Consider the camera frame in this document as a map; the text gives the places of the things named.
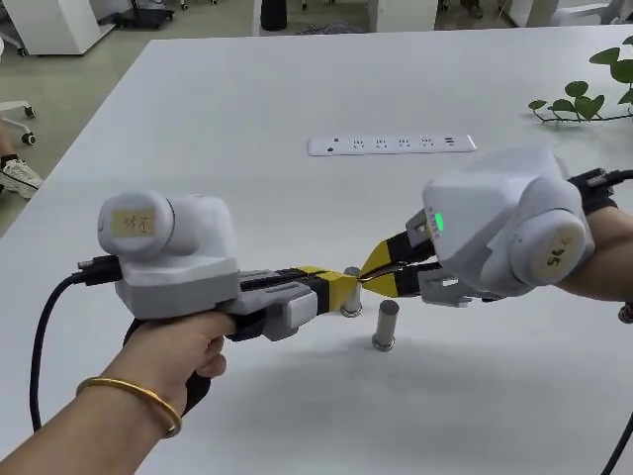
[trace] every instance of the person's arm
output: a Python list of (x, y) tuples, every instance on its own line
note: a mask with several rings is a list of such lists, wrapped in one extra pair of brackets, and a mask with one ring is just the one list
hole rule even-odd
[(0, 463), (0, 474), (129, 475), (164, 435), (165, 422), (138, 396), (88, 388)]
[[(223, 335), (233, 332), (233, 321), (221, 314), (145, 325), (103, 376), (153, 391), (182, 414), (194, 371), (208, 378), (224, 374)], [(168, 422), (135, 394), (89, 387), (1, 461), (0, 475), (132, 475), (165, 436)]]
[(588, 216), (593, 256), (559, 287), (596, 300), (633, 302), (633, 218), (617, 208)]

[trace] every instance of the forearm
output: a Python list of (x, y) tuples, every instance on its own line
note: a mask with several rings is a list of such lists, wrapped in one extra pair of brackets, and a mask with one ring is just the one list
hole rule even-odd
[(1, 462), (0, 475), (131, 475), (164, 434), (145, 401), (93, 387)]
[(595, 254), (560, 287), (596, 300), (633, 301), (633, 218), (616, 208), (588, 217)]

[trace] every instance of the chair wheel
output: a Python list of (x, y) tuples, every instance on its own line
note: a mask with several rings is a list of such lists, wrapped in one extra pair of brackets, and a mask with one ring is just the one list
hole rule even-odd
[(38, 113), (33, 109), (32, 106), (27, 106), (24, 108), (24, 113), (29, 119), (34, 119), (38, 116)]
[(33, 133), (24, 134), (22, 136), (22, 142), (26, 145), (35, 145), (36, 144), (36, 136)]

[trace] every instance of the plant leaf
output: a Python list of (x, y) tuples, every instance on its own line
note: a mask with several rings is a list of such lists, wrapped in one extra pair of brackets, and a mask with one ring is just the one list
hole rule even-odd
[(597, 54), (594, 54), (589, 62), (592, 64), (608, 64), (609, 66), (620, 58), (620, 48), (611, 47)]
[(584, 81), (573, 81), (565, 86), (565, 92), (570, 97), (581, 97), (589, 90), (589, 85)]
[(552, 111), (557, 112), (576, 112), (574, 104), (567, 99), (558, 99), (552, 104)]
[(617, 82), (631, 84), (633, 82), (633, 59), (622, 59), (611, 64), (611, 76)]
[(633, 89), (624, 94), (618, 104), (633, 104)]
[(544, 101), (542, 99), (537, 99), (536, 101), (530, 102), (527, 107), (529, 107), (533, 111), (538, 111), (546, 104), (547, 104), (547, 101)]
[(595, 112), (600, 112), (600, 109), (602, 109), (604, 105), (604, 96), (602, 94), (596, 96), (595, 99), (593, 99), (593, 105), (595, 106)]
[(576, 110), (588, 121), (590, 121), (597, 112), (596, 104), (594, 104), (587, 96), (582, 96), (576, 99)]

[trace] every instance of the green led light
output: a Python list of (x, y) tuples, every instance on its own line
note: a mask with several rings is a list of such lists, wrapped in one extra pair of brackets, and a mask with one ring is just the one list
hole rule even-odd
[(444, 231), (444, 218), (442, 218), (442, 215), (439, 213), (435, 213), (435, 224), (437, 225), (438, 231)]

